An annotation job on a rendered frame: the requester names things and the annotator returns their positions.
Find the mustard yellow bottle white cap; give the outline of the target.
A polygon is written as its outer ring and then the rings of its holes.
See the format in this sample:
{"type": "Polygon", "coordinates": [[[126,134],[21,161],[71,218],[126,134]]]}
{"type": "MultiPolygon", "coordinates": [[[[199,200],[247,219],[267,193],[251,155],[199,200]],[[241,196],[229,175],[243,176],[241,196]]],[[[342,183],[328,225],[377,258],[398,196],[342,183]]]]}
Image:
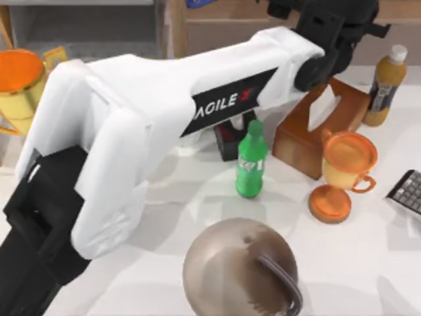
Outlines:
{"type": "Polygon", "coordinates": [[[393,45],[378,61],[369,91],[370,104],[362,120],[365,125],[380,126],[386,120],[393,98],[407,74],[407,53],[405,46],[393,45]]]}

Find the wooden open shelf cabinet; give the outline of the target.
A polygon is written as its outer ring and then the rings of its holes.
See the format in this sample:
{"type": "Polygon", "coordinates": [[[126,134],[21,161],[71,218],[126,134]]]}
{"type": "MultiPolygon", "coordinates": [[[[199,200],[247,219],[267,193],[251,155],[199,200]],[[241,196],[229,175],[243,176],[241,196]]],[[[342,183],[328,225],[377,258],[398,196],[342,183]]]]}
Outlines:
{"type": "MultiPolygon", "coordinates": [[[[187,9],[187,54],[239,43],[264,28],[294,26],[297,22],[296,12],[287,20],[278,20],[266,10],[265,0],[217,0],[199,9],[187,9]]],[[[408,49],[407,64],[421,66],[421,0],[380,0],[376,22],[392,27],[384,39],[364,36],[353,55],[353,65],[374,65],[392,45],[401,44],[408,49]]]]}

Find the brown wooden tissue box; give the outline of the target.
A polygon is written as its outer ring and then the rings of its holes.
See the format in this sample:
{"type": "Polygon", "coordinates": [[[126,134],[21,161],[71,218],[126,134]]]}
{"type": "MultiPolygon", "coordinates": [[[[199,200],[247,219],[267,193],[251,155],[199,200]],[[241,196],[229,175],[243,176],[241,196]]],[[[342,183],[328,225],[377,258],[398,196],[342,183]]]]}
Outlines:
{"type": "Polygon", "coordinates": [[[322,176],[322,131],[356,131],[370,103],[370,96],[340,80],[329,81],[336,96],[340,96],[339,105],[329,117],[315,130],[309,132],[310,106],[319,97],[326,86],[321,85],[309,92],[278,125],[272,154],[294,169],[312,179],[322,176]]]}

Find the copper orange trophy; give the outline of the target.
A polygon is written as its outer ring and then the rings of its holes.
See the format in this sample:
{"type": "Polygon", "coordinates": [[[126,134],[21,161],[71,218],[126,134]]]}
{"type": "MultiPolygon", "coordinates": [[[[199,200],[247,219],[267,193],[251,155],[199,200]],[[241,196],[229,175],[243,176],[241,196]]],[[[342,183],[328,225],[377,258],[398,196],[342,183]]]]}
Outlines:
{"type": "Polygon", "coordinates": [[[347,192],[365,194],[376,185],[369,172],[378,162],[376,146],[352,131],[322,131],[322,178],[309,197],[310,212],[326,224],[347,219],[352,201],[347,192]]]}

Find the green bottle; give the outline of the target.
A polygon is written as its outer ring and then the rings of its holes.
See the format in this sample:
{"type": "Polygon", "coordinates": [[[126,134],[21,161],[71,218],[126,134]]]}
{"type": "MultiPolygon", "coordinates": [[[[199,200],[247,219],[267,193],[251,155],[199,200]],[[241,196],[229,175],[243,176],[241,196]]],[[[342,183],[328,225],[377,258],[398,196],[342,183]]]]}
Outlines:
{"type": "Polygon", "coordinates": [[[252,120],[238,146],[235,186],[242,197],[255,198],[259,195],[267,154],[268,144],[263,136],[263,123],[257,119],[252,120]]]}

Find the black calculator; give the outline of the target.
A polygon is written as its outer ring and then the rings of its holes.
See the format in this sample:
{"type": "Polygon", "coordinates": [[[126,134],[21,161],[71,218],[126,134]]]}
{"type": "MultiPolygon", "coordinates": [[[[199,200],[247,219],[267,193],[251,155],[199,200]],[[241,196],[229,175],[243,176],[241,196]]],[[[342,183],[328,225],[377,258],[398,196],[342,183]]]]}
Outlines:
{"type": "Polygon", "coordinates": [[[409,236],[421,238],[421,172],[408,170],[387,193],[385,200],[406,214],[409,236]]]}

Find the grey cabinet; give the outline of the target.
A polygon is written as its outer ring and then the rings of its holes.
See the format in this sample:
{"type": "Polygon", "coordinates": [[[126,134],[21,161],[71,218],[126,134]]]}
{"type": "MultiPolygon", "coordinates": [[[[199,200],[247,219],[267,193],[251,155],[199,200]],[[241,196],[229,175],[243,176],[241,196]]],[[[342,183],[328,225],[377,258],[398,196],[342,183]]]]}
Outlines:
{"type": "Polygon", "coordinates": [[[162,59],[163,0],[0,0],[12,42],[43,55],[63,47],[68,58],[94,61],[125,53],[162,59]]]}

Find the yellow trophy orange inside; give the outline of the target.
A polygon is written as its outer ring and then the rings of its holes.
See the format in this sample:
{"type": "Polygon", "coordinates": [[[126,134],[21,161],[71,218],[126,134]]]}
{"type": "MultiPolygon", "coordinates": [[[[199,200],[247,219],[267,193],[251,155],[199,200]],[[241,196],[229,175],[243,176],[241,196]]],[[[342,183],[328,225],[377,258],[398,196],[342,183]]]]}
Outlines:
{"type": "Polygon", "coordinates": [[[32,124],[49,73],[68,60],[63,46],[40,57],[27,49],[0,52],[0,134],[26,135],[32,124]]]}

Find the wooden cupboard side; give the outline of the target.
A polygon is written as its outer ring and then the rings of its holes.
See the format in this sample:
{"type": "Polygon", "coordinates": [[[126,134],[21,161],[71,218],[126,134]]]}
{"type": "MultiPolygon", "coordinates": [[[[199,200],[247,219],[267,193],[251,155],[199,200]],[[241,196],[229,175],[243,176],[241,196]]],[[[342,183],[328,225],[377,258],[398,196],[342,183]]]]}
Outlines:
{"type": "Polygon", "coordinates": [[[7,49],[14,49],[9,7],[0,5],[0,33],[7,49]]]}

